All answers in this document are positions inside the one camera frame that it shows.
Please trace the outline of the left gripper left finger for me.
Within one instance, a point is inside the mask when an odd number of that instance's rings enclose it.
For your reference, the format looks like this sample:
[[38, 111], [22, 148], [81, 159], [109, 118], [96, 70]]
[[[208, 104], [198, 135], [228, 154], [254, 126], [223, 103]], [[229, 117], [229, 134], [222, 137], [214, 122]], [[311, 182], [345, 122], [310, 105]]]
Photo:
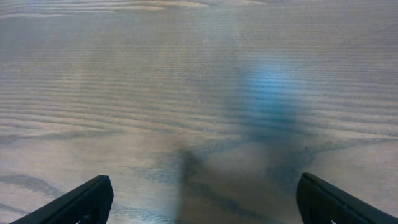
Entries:
[[99, 175], [11, 224], [106, 224], [114, 193]]

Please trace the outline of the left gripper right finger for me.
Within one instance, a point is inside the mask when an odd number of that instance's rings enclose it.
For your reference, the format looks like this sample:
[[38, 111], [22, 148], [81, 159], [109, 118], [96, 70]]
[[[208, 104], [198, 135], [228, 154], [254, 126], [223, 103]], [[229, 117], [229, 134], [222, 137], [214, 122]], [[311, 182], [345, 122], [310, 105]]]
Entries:
[[397, 218], [305, 172], [296, 190], [304, 224], [397, 224]]

